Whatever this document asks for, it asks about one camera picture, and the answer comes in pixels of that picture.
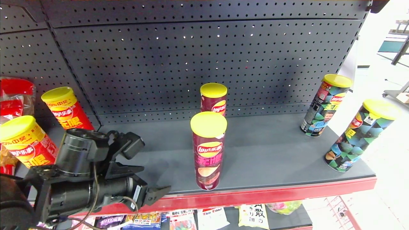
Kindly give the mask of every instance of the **pegboard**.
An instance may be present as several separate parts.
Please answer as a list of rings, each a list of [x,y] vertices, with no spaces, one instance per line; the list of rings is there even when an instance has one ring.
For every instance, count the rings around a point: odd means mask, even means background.
[[[304,113],[307,112],[310,103],[295,103],[283,105],[268,105],[268,106],[243,106],[243,107],[228,107],[226,116],[258,116],[258,115],[275,115],[285,113]],[[157,122],[157,121],[176,121],[188,120],[192,118],[198,109],[177,110],[177,111],[156,111],[142,113],[118,113],[100,115],[100,121],[105,124],[124,124],[124,123],[139,123],[139,122]]]
[[[362,19],[370,1],[43,1],[53,27],[211,20]]]
[[[31,1],[30,4],[40,11],[39,2]],[[34,22],[22,7],[0,4],[0,17],[0,34],[47,28],[45,22]]]
[[[27,79],[36,85],[36,117],[53,117],[40,97],[61,86],[72,87],[84,111],[93,114],[48,29],[1,34],[0,73],[5,77]]]
[[[55,33],[96,112],[112,114],[197,109],[207,82],[228,87],[229,108],[308,103],[323,75],[338,71],[361,24],[243,20]]]

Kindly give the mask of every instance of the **plastic packaging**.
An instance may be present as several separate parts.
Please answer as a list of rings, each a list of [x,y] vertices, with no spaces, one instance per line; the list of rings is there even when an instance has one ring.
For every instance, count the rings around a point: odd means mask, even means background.
[[[365,100],[348,128],[325,154],[325,162],[336,171],[348,171],[399,115],[395,106],[381,99]]]
[[[227,87],[219,83],[207,83],[200,87],[200,111],[225,115]]]
[[[320,136],[351,86],[352,80],[347,77],[325,75],[304,117],[301,130],[311,137]]]
[[[264,204],[242,205],[238,208],[238,226],[259,227],[269,230]]]
[[[197,230],[192,210],[171,212],[169,230]]]
[[[91,224],[92,226],[95,225],[95,217],[88,217],[85,222],[87,222],[88,224]],[[71,227],[74,227],[75,225],[77,225],[79,223],[79,221],[73,220],[72,221],[72,225]],[[85,224],[81,224],[79,227],[77,227],[75,230],[92,230],[92,228],[88,227]]]
[[[57,146],[33,116],[22,116],[4,123],[0,141],[26,167],[54,164]]]
[[[297,210],[303,201],[286,201],[286,202],[277,202],[265,204],[268,209],[275,213],[290,215],[293,211]]]
[[[217,230],[229,224],[223,207],[198,209],[199,230]]]
[[[123,215],[120,216],[101,216],[96,219],[95,227],[97,228],[112,228],[118,226],[124,220]]]
[[[160,223],[162,220],[160,212],[138,214],[132,223],[133,216],[133,214],[126,216],[125,222],[130,221],[130,224],[124,226],[122,230],[160,230]]]
[[[36,87],[30,81],[0,77],[0,125],[23,115],[34,115]],[[0,144],[0,173],[14,175],[18,159]]]
[[[212,190],[220,182],[227,120],[215,112],[201,112],[192,117],[193,154],[196,183]]]
[[[64,129],[78,128],[94,130],[70,87],[59,87],[41,96]]]

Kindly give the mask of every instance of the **metal shelf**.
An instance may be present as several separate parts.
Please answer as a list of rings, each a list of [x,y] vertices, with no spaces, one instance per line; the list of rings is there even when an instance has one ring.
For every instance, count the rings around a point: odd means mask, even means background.
[[[307,211],[304,206],[300,206],[299,209],[295,210],[292,214],[286,216],[278,213],[274,213],[267,210],[267,219],[270,230],[283,230],[283,229],[297,229],[297,230],[311,230],[312,221],[308,216]],[[262,228],[252,228],[252,227],[239,227],[238,226],[238,209],[234,207],[225,208],[227,221],[230,222],[226,227],[221,228],[221,230],[261,230]],[[198,223],[197,215],[195,213],[196,225]],[[161,229],[169,229],[169,222],[162,223]]]
[[[210,192],[195,182],[189,121],[143,122],[102,126],[100,131],[135,132],[146,146],[132,160],[150,185],[171,185],[171,192],[141,212],[227,207],[347,194],[373,189],[375,173],[358,161],[347,173],[331,170],[323,155],[337,135],[327,128],[319,138],[299,129],[303,114],[229,117],[219,186]],[[123,204],[95,215],[130,214]]]

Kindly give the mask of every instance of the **red shelf edge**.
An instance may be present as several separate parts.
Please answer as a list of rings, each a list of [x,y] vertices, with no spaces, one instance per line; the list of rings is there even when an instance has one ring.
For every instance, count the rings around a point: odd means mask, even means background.
[[[221,192],[201,192],[198,194],[167,195],[152,206],[143,206],[140,213],[169,212],[179,209],[201,209],[208,207],[230,207],[242,204],[274,203],[282,201],[304,200],[307,198],[336,196],[374,189],[376,176],[337,181],[331,183],[310,184],[304,186],[272,187],[258,190],[242,189]],[[116,203],[103,207],[91,216],[109,216],[132,214],[124,204]],[[76,217],[85,216],[78,213]]]

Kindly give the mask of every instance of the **lay's stax can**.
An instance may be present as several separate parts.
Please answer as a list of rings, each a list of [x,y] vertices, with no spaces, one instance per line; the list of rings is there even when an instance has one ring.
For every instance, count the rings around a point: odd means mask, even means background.
[[[352,80],[347,77],[325,75],[304,117],[301,130],[311,137],[320,136],[351,86]]]
[[[70,87],[59,87],[41,96],[64,129],[78,128],[94,130]]]
[[[28,168],[54,164],[58,154],[57,146],[33,116],[21,116],[4,123],[0,128],[0,141]]]
[[[200,111],[225,115],[227,87],[219,83],[207,83],[200,87]]]
[[[365,100],[348,128],[325,154],[325,162],[336,171],[348,171],[399,115],[399,110],[389,103],[379,99]]]
[[[201,112],[192,117],[190,127],[196,183],[203,190],[213,190],[220,182],[227,120],[215,112]]]

